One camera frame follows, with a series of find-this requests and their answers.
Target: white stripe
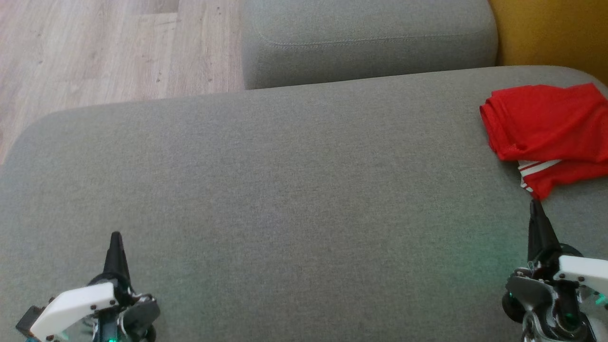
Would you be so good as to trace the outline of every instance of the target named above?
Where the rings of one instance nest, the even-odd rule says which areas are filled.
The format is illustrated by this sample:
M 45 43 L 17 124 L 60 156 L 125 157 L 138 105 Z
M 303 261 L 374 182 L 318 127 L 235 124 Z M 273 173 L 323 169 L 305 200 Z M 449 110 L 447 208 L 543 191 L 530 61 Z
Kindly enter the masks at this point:
M 542 161 L 518 160 L 517 162 L 519 163 L 518 169 L 521 170 L 521 169 L 523 169 L 525 167 L 532 166 L 534 164 L 538 164 L 538 163 L 540 163 Z
M 538 165 L 530 167 L 528 169 L 521 170 L 520 172 L 522 174 L 522 177 L 526 177 L 526 176 L 531 175 L 532 173 L 543 171 L 544 169 L 547 169 L 559 162 L 561 162 L 561 159 L 545 161 L 542 164 L 538 164 Z

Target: red garment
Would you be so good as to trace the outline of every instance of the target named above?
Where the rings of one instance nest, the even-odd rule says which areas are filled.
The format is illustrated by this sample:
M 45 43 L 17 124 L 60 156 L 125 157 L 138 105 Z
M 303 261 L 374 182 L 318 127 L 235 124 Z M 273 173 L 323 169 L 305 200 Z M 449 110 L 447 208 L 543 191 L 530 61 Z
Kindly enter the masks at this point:
M 480 111 L 490 147 L 520 161 L 522 187 L 535 198 L 608 175 L 608 100 L 593 83 L 494 91 Z

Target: folded red fabric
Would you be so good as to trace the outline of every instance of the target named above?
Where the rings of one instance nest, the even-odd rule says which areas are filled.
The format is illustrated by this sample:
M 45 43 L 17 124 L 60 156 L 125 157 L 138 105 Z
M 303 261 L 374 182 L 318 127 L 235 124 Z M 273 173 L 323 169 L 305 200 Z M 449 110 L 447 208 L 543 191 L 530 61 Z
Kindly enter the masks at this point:
M 494 91 L 480 111 L 490 147 L 501 160 L 520 161 L 521 186 L 532 196 L 608 175 L 608 100 L 593 83 Z

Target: gray ottoman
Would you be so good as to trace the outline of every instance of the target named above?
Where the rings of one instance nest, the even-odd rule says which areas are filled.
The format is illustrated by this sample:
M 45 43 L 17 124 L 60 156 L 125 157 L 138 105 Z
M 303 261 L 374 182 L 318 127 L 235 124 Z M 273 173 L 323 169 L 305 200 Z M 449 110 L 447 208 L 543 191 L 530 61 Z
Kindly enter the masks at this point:
M 248 89 L 494 65 L 487 0 L 245 0 Z
M 159 298 L 158 342 L 518 341 L 500 299 L 530 196 L 478 106 L 584 82 L 484 68 L 46 117 L 0 177 L 0 336 L 101 272 L 120 230 L 135 289 Z M 544 205 L 563 242 L 608 258 L 607 179 Z

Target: gray cushion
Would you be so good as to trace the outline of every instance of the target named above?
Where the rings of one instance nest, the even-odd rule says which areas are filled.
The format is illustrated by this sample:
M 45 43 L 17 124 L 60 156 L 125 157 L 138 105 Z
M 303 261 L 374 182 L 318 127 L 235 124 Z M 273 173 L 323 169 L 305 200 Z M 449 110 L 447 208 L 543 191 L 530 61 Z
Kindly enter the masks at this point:
M 517 341 L 500 298 L 525 265 L 530 196 L 478 106 L 584 82 L 486 68 L 46 117 L 0 178 L 0 335 L 101 272 L 120 230 L 159 342 Z M 607 195 L 607 179 L 556 189 L 559 238 L 608 257 Z
M 248 89 L 494 65 L 487 0 L 246 0 Z

